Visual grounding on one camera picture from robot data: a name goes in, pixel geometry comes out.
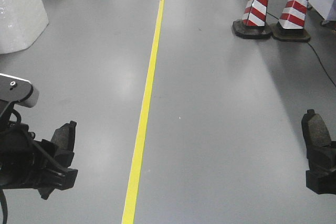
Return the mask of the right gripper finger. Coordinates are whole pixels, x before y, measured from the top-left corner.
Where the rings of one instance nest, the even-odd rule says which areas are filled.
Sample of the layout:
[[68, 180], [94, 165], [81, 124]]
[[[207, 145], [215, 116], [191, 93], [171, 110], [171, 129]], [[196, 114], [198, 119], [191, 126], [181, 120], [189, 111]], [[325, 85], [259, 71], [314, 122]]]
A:
[[307, 170], [306, 186], [319, 195], [335, 195], [335, 168], [320, 173]]
[[307, 147], [309, 169], [317, 173], [335, 172], [335, 141], [328, 146]]

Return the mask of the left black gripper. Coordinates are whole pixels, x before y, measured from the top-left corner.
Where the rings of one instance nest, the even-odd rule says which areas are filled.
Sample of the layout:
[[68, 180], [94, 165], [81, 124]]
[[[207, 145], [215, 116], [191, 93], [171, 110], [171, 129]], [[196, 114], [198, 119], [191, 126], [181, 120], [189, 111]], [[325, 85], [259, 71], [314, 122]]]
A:
[[[61, 146], [43, 139], [35, 140], [35, 133], [27, 124], [10, 121], [1, 131], [1, 189], [38, 189], [47, 200], [55, 190], [73, 188], [78, 170], [70, 167], [74, 158], [74, 140], [61, 141]], [[34, 144], [41, 146], [62, 167], [43, 168], [44, 158]]]

